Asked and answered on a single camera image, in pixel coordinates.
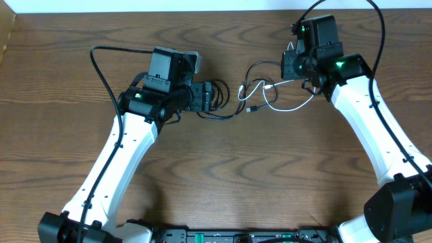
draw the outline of wooden table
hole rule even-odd
[[[432,157],[432,10],[385,10],[377,72],[382,95],[415,145]],[[111,129],[114,110],[88,56],[92,45],[198,51],[196,81],[223,78],[232,100],[246,69],[280,61],[302,11],[20,14],[0,67],[0,241],[36,242],[45,211],[60,213],[79,189]],[[345,53],[370,66],[380,27],[373,10],[334,14]],[[150,57],[97,51],[115,94]],[[279,77],[260,67],[252,78]],[[307,99],[281,86],[277,107]],[[254,96],[249,105],[262,103]],[[332,226],[362,213],[377,191],[371,163],[342,115],[314,98],[292,113],[264,109],[229,121],[194,113],[165,126],[139,165],[117,222],[144,218],[191,228]],[[430,242],[432,232],[416,236]]]

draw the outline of black wire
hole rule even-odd
[[[315,51],[316,49],[318,49],[318,46],[312,47],[310,49],[310,51],[309,51],[309,61],[308,61],[308,63],[309,63],[309,67],[311,69],[313,69],[313,51]]]
[[[243,93],[242,93],[241,98],[243,98],[243,99],[246,98],[246,91],[248,90],[248,88],[250,87],[250,85],[251,85],[253,82],[256,82],[257,80],[264,80],[264,81],[267,81],[267,82],[271,83],[271,84],[273,85],[273,88],[275,89],[275,92],[276,92],[276,96],[275,96],[275,99],[274,99],[273,101],[271,101],[269,104],[266,104],[266,105],[263,105],[263,106],[257,107],[257,109],[262,109],[262,108],[264,108],[264,107],[267,107],[267,106],[273,104],[274,102],[276,102],[276,100],[277,100],[277,88],[276,88],[275,84],[274,84],[272,81],[270,81],[270,79],[263,79],[263,78],[260,78],[260,79],[255,79],[255,80],[253,80],[253,81],[251,81],[251,82],[248,83],[248,77],[249,77],[249,73],[250,73],[250,71],[251,71],[254,67],[256,67],[257,65],[261,65],[261,64],[271,64],[271,65],[276,65],[276,66],[278,66],[278,67],[281,66],[280,63],[276,63],[276,62],[274,62],[274,61],[258,61],[258,62],[256,62],[256,63],[252,64],[252,65],[248,68],[248,71],[246,72],[246,75],[245,75],[245,77],[244,77],[244,81],[243,81],[243,83],[242,83],[242,85],[243,85],[244,88],[243,88]],[[218,107],[218,109],[216,109],[216,110],[220,110],[220,109],[222,109],[223,107],[225,107],[226,104],[228,103],[228,101],[230,100],[230,88],[229,88],[229,86],[226,84],[226,82],[224,82],[223,80],[216,80],[216,81],[220,81],[220,82],[221,82],[221,83],[226,87],[226,89],[227,89],[227,99],[225,100],[225,103],[224,103],[222,106]],[[239,104],[238,104],[238,107],[237,107],[236,111],[235,111],[233,114],[231,114],[231,115],[216,115],[216,114],[211,113],[211,112],[203,112],[204,114],[206,114],[206,115],[208,115],[208,116],[203,116],[203,115],[201,115],[201,113],[199,113],[199,112],[197,112],[196,114],[197,114],[200,118],[203,118],[203,119],[206,119],[206,120],[211,120],[211,121],[225,121],[225,120],[228,120],[228,119],[232,119],[232,118],[234,118],[235,116],[237,116],[238,114],[240,114],[240,113],[244,110],[245,106],[246,106],[246,101],[240,101]]]
[[[317,235],[318,235],[318,237],[320,238],[320,240],[321,240],[322,242],[325,242],[325,240],[324,240],[324,239],[319,235],[318,231],[317,231],[316,229],[312,228],[312,227],[302,227],[302,228],[298,229],[297,232],[296,232],[296,236],[297,236],[297,235],[300,236],[300,232],[301,232],[302,230],[313,230],[313,231],[315,231],[315,233],[317,233]]]
[[[141,72],[139,73],[137,76],[135,76],[135,78],[133,79],[132,83],[130,84],[130,86],[136,87],[136,85],[147,75],[149,74],[148,72]]]
[[[230,88],[229,88],[228,84],[225,81],[223,81],[222,79],[214,79],[210,82],[217,89],[217,97],[216,97],[215,103],[213,103],[213,107],[212,107],[211,111],[218,111],[218,110],[224,108],[228,104],[228,101],[230,101]],[[217,84],[217,82],[222,83],[227,90],[228,95],[227,95],[227,98],[226,98],[224,103],[223,103],[223,92],[222,92],[222,89],[220,88],[220,86]]]
[[[400,152],[405,156],[405,160],[407,160],[411,164],[411,166],[414,167],[414,169],[417,171],[417,173],[422,177],[422,179],[426,182],[428,187],[430,187],[430,189],[432,190],[432,183],[431,183],[430,179],[425,175],[423,170],[414,162],[412,157],[408,154],[408,152],[406,151],[406,149],[404,148],[402,143],[399,141],[398,137],[394,134],[394,132],[390,128],[389,124],[385,120],[383,114],[379,110],[378,102],[375,100],[375,95],[373,94],[373,79],[375,77],[375,73],[376,73],[377,68],[378,68],[378,63],[379,63],[379,60],[381,59],[381,54],[382,54],[383,48],[384,48],[385,24],[384,24],[383,14],[381,13],[381,10],[378,8],[378,6],[372,0],[367,0],[367,1],[373,6],[375,11],[378,13],[379,21],[381,22],[381,44],[379,45],[378,55],[377,55],[377,59],[375,60],[375,64],[373,65],[372,74],[369,77],[369,96],[371,98],[372,106],[373,106],[374,110],[376,111],[379,119],[381,120],[381,123],[384,125],[385,129],[388,131],[389,135],[391,136],[393,141],[396,143],[396,145],[400,149]]]
[[[316,3],[314,3],[314,5],[312,5],[310,8],[308,8],[305,13],[302,15],[302,17],[300,17],[297,22],[295,23],[295,27],[296,29],[298,29],[298,26],[300,25],[300,23],[304,20],[304,17],[306,17],[306,15],[309,14],[310,11],[312,11],[312,9],[314,9],[316,6],[318,6],[318,4],[324,2],[325,0],[320,0]]]
[[[177,115],[177,119],[175,121],[170,121],[165,123],[165,125],[171,125],[171,124],[177,124],[182,119],[182,111],[174,111],[174,113]]]
[[[250,87],[250,85],[252,85],[254,82],[257,82],[257,81],[264,81],[264,85],[265,85],[266,82],[269,82],[273,86],[273,89],[275,90],[275,99],[273,99],[269,103],[266,103],[265,105],[257,106],[256,109],[266,108],[269,105],[274,104],[277,101],[277,98],[278,98],[278,93],[277,93],[277,88],[276,88],[275,83],[273,81],[271,81],[269,78],[255,78],[254,80],[250,81],[250,83],[248,84],[248,88]]]
[[[96,49],[105,49],[105,50],[113,50],[113,51],[126,51],[126,52],[132,52],[132,53],[145,53],[145,54],[151,54],[152,53],[152,51],[141,51],[141,50],[127,49],[127,48],[120,48],[120,47],[106,47],[106,46],[94,46],[90,50],[90,59],[92,61],[93,67],[96,70],[97,74],[99,75],[99,78],[102,80],[103,85],[107,89],[109,97],[111,98],[111,101],[113,102],[113,105],[114,105],[115,113],[117,115],[117,120],[119,122],[119,138],[117,139],[117,142],[114,144],[114,149],[111,152],[111,154],[109,155],[107,162],[104,164],[101,172],[99,173],[96,180],[94,181],[94,184],[93,184],[92,188],[90,189],[90,192],[88,193],[87,200],[84,201],[84,208],[82,210],[81,220],[80,220],[80,224],[78,226],[78,239],[77,239],[77,241],[79,243],[81,243],[83,241],[82,232],[84,229],[84,223],[86,221],[87,211],[91,205],[91,200],[92,200],[93,194],[95,193],[96,188],[99,185],[99,182],[101,182],[103,174],[107,171],[109,164],[113,160],[115,153],[117,152],[118,148],[121,146],[122,139],[123,139],[122,115],[120,113],[119,107],[117,106],[117,100],[114,97],[113,91],[109,87],[106,79],[102,75],[101,70],[99,69],[98,65],[96,64],[95,57],[93,54]]]
[[[270,240],[263,240],[263,241],[260,241],[259,243],[279,243],[279,242],[313,243],[310,240],[305,240],[302,238],[282,238],[282,237],[274,238],[274,239],[270,239]]]

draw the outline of cable clip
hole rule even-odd
[[[374,103],[372,103],[371,105],[369,105],[369,108],[372,108],[374,106],[378,106],[379,105],[379,101],[375,101]]]
[[[404,163],[408,162],[408,160],[406,160],[406,159],[402,159],[402,161],[403,161]]]
[[[114,146],[117,146],[117,145],[118,145],[118,142],[115,142],[115,143],[114,143]],[[119,148],[122,149],[122,148],[123,148],[123,145],[121,144],[121,145],[119,146]]]

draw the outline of green terminal block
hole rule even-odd
[[[290,234],[283,234],[282,238],[291,238],[292,236]]]
[[[195,243],[204,243],[204,234],[195,234]]]

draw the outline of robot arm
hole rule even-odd
[[[143,116],[133,113],[125,113],[122,119],[124,123],[122,146],[116,152],[94,193],[85,221],[86,225],[92,225],[93,221],[98,221],[101,223],[101,229],[109,233],[114,231],[115,219],[126,188],[145,152],[157,137],[155,122],[145,122]],[[99,158],[83,185],[62,210],[62,212],[68,212],[69,219],[80,221],[82,204],[87,199],[90,188],[112,152],[118,136],[119,128],[117,117],[115,117],[108,141]]]
[[[297,49],[283,53],[283,79],[306,78],[353,127],[377,176],[381,189],[364,205],[364,215],[341,224],[342,242],[390,242],[432,228],[428,201],[431,189],[425,177],[432,174],[431,162],[411,143],[372,83],[378,107],[391,131],[415,158],[418,171],[405,156],[371,106],[371,69],[359,54],[344,55],[333,16],[302,20],[292,26]]]
[[[383,127],[383,124],[379,121],[375,110],[369,107],[371,100],[369,98],[368,85],[369,79],[366,76],[350,79],[347,81],[346,85],[336,86],[333,95],[331,96],[331,102],[334,104],[335,108],[344,115],[362,143],[363,148],[371,160],[380,186],[384,186],[387,183],[391,185],[391,182],[394,182],[395,180],[395,176],[396,178],[409,178],[416,176],[418,174],[417,171],[409,163],[403,162],[404,156]],[[385,120],[388,122],[404,147],[408,149],[408,152],[414,156],[417,165],[420,168],[423,168],[424,172],[427,172],[427,165],[431,164],[430,160],[422,155],[405,135],[404,131],[401,129],[382,99],[376,81],[374,81],[373,88],[375,96],[379,101],[379,108],[383,113]],[[411,190],[405,190],[404,194],[408,194],[411,199],[414,198],[414,193],[412,193]],[[398,195],[400,195],[400,193],[392,193],[392,196],[397,197]],[[382,219],[369,216],[368,220],[365,215],[361,215],[355,219],[344,222],[339,226],[338,230],[343,242],[376,243],[379,242],[376,237],[379,237],[381,241],[383,241],[383,239],[389,240],[389,238],[394,237],[391,236],[392,234],[389,235],[389,233],[384,234],[387,231],[399,231],[398,234],[401,234],[400,231],[402,230],[413,234],[427,229],[427,217],[421,219],[412,215],[412,200],[408,200],[411,204],[408,203],[402,208],[397,208],[398,205],[402,205],[402,203],[397,201],[382,198],[380,198],[380,201],[381,204],[377,205],[376,199],[370,200],[370,207],[367,206],[368,204],[365,205],[365,208],[367,208],[365,213],[367,215],[380,215],[384,210],[383,206],[389,208],[396,206],[394,213],[404,217],[405,221],[402,221],[403,223],[401,223],[401,218],[397,218],[395,215],[381,215]],[[411,223],[416,224],[414,223],[416,220],[423,221],[420,223],[423,226],[413,227],[415,230],[409,229],[409,225]],[[374,226],[372,225],[375,225],[376,223],[381,225],[379,232],[373,229]]]
[[[180,119],[181,111],[206,112],[210,110],[213,95],[211,82],[193,83],[201,57],[197,52],[180,52],[156,47],[148,73],[120,94],[117,107],[123,121],[124,134],[117,152],[96,187],[84,221],[84,242],[148,242],[151,232],[146,227],[127,223],[115,230],[115,220],[122,198],[145,152],[155,142],[164,123],[174,113]],[[143,87],[136,87],[143,79]],[[41,242],[76,242],[76,232],[82,229],[84,205],[90,189],[101,174],[118,140],[117,116],[99,158],[73,199],[61,215],[45,213],[39,223]]]
[[[343,86],[335,87],[331,102],[350,123],[363,145],[375,170],[378,184],[383,186],[394,181],[394,176],[399,173],[405,178],[416,175],[417,171],[409,163],[403,162],[404,156],[385,130],[375,110],[370,107],[369,79],[366,76],[360,76],[347,80],[346,83]],[[414,156],[417,165],[426,172],[426,165],[430,165],[431,162],[405,135],[382,99],[376,81],[374,81],[373,88],[376,99],[379,101],[379,108],[390,128],[408,152]]]

